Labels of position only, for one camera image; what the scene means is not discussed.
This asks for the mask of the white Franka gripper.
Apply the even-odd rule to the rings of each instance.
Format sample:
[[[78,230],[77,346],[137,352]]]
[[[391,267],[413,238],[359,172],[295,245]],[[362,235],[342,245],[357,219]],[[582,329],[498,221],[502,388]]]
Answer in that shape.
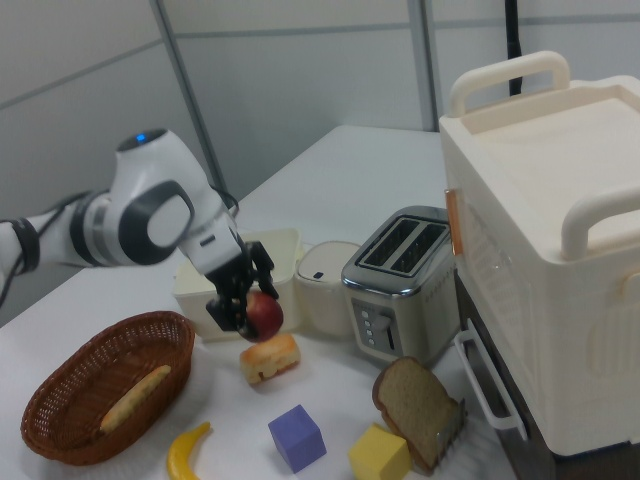
[[[207,312],[221,330],[235,331],[245,340],[254,341],[256,328],[247,314],[247,295],[253,281],[274,300],[279,294],[271,275],[275,264],[264,245],[250,241],[245,246],[252,277],[236,222],[228,213],[196,213],[185,234],[185,256],[216,289],[217,297],[207,303]]]

